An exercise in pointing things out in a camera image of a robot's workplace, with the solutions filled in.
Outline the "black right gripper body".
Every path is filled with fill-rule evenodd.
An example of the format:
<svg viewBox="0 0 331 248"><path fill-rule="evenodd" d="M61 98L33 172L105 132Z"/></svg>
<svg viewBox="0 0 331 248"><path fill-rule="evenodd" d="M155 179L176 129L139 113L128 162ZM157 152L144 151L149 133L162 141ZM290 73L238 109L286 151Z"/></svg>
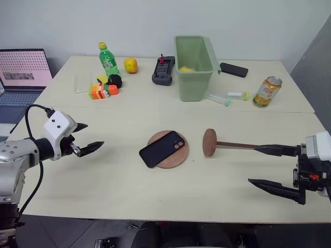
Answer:
<svg viewBox="0 0 331 248"><path fill-rule="evenodd" d="M330 161L308 157L308 146L299 147L297 167L293 170L293 186L300 191L330 192Z"/></svg>

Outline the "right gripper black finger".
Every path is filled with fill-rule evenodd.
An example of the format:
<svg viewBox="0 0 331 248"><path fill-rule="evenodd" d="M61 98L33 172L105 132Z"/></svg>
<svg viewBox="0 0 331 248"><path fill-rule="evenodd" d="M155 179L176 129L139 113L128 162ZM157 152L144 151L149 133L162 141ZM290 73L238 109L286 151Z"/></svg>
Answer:
<svg viewBox="0 0 331 248"><path fill-rule="evenodd" d="M306 193L305 190L292 189L288 187L284 187L282 184L278 182L273 182L269 180L263 179L250 179L248 181L252 183L259 189L266 191L269 194L291 199L298 204L304 205L306 203Z"/></svg>
<svg viewBox="0 0 331 248"><path fill-rule="evenodd" d="M287 145L260 145L254 148L254 150L271 155L271 156L289 156L296 157L300 154L300 146L287 146Z"/></svg>

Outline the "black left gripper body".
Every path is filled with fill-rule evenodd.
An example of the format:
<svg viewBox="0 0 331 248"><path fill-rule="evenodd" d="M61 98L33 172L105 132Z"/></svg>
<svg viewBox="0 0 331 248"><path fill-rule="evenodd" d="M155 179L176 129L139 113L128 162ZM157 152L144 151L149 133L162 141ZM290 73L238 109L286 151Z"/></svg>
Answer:
<svg viewBox="0 0 331 248"><path fill-rule="evenodd" d="M64 137L60 142L61 156L68 156L74 153L76 156L80 156L80 148L74 144L75 138L70 135Z"/></svg>

